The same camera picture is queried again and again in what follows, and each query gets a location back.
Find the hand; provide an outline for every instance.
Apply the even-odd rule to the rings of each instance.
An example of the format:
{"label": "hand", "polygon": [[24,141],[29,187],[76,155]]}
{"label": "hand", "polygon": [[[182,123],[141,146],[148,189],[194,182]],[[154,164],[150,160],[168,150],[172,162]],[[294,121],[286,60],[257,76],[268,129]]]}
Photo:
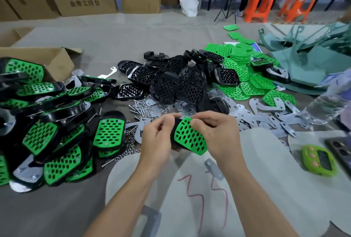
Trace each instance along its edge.
{"label": "hand", "polygon": [[171,155],[174,118],[180,117],[180,113],[166,114],[144,126],[139,164],[151,167],[158,172],[168,161]]}
{"label": "hand", "polygon": [[204,111],[193,115],[190,125],[204,136],[208,151],[217,162],[244,160],[235,117]]}

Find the plastic bottle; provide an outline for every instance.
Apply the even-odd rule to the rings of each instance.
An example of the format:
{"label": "plastic bottle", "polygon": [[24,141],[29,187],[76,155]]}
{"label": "plastic bottle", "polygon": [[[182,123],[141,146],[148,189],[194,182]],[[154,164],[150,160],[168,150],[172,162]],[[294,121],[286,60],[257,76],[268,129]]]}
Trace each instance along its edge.
{"label": "plastic bottle", "polygon": [[312,124],[325,124],[351,104],[351,70],[346,70],[329,82],[327,92],[312,101],[301,117]]}

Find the right hand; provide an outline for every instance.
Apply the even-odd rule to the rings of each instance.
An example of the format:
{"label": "right hand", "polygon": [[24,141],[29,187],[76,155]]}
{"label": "right hand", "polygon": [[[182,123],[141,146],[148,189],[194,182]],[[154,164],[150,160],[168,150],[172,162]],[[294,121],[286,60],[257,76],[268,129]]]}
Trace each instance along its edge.
{"label": "right hand", "polygon": [[235,117],[204,111],[193,115],[190,125],[204,136],[208,151],[217,162],[244,160]]}

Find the red scribble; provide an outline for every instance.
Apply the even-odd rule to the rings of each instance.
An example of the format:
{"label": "red scribble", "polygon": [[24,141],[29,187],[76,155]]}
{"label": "red scribble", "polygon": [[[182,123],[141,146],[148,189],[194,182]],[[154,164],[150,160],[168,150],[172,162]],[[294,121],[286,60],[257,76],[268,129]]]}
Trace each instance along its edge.
{"label": "red scribble", "polygon": [[184,176],[183,178],[179,179],[178,181],[182,181],[184,180],[185,178],[187,177],[190,177],[189,179],[189,182],[188,182],[188,186],[186,188],[186,194],[189,196],[189,197],[193,197],[193,196],[201,196],[202,198],[202,213],[201,213],[201,220],[200,220],[200,227],[199,227],[199,235],[201,233],[201,228],[202,228],[202,221],[204,219],[204,209],[205,209],[205,198],[203,195],[201,194],[195,194],[195,195],[189,195],[189,185],[190,185],[190,182],[191,182],[191,174],[188,174],[187,176]]}
{"label": "red scribble", "polygon": [[224,229],[225,227],[225,224],[227,223],[227,213],[228,213],[228,193],[225,189],[223,188],[216,188],[214,189],[213,188],[213,181],[214,181],[214,176],[212,178],[212,182],[211,182],[211,190],[213,191],[224,191],[225,192],[225,218],[224,218],[224,224],[223,224],[223,227],[222,227],[222,230]]}

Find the forearm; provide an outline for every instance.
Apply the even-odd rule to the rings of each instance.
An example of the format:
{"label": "forearm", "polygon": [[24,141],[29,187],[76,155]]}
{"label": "forearm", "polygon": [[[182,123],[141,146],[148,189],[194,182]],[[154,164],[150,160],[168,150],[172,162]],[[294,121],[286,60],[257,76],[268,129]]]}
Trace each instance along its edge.
{"label": "forearm", "polygon": [[298,237],[274,202],[247,169],[244,159],[219,163],[247,237]]}
{"label": "forearm", "polygon": [[156,171],[138,164],[132,176],[113,196],[84,237],[131,236],[156,177]]}

